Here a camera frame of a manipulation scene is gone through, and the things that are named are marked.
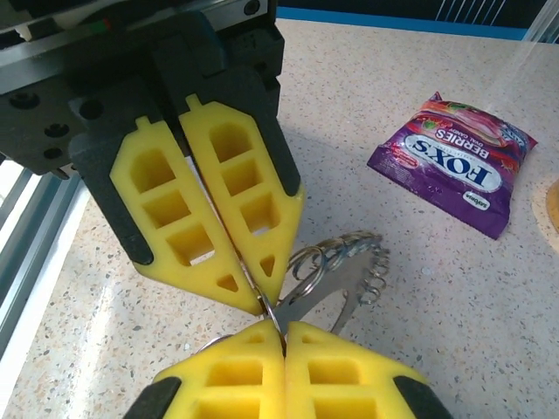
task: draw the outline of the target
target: fox's berries candy bag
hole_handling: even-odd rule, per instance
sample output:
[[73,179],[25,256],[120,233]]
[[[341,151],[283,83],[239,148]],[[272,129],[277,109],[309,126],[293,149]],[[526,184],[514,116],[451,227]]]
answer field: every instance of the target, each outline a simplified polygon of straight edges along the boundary
[[496,239],[508,223],[514,178],[536,144],[504,120],[435,93],[368,164]]

